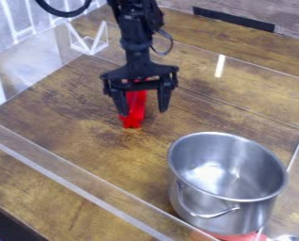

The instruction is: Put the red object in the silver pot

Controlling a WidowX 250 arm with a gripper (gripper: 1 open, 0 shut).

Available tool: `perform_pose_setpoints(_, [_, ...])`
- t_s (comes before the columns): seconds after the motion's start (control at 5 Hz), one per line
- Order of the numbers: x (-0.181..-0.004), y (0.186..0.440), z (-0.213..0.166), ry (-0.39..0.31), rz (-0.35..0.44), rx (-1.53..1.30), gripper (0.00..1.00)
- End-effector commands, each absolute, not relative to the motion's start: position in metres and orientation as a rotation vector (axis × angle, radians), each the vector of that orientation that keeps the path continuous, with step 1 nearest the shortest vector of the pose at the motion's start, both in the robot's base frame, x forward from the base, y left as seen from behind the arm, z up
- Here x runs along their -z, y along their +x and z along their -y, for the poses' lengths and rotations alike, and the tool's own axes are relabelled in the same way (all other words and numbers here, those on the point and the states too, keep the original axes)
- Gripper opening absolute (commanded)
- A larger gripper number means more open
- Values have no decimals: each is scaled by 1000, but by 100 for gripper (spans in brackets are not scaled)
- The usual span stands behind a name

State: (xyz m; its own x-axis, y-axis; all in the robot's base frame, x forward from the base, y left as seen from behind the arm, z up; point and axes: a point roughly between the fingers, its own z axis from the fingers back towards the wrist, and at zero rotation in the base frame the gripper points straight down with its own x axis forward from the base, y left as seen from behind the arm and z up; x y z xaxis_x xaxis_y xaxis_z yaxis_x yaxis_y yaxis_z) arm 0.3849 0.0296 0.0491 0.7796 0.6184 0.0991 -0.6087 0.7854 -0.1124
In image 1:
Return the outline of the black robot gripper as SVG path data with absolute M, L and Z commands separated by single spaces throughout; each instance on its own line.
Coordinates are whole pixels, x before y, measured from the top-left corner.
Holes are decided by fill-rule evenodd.
M 175 65 L 164 65 L 151 60 L 149 48 L 125 48 L 125 64 L 100 75 L 102 91 L 112 97 L 120 116 L 128 115 L 125 93 L 137 90 L 156 90 L 159 110 L 169 106 L 171 93 L 177 86 Z

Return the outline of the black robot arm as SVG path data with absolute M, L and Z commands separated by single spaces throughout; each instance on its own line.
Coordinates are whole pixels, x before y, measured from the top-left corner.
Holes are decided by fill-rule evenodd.
M 113 99 L 117 113 L 126 117 L 129 106 L 126 93 L 137 90 L 157 91 L 159 111 L 169 106 L 172 90 L 177 86 L 177 66 L 160 65 L 151 61 L 153 34 L 160 33 L 163 12 L 156 0 L 108 0 L 120 30 L 120 46 L 125 51 L 125 64 L 100 75 L 102 92 Z

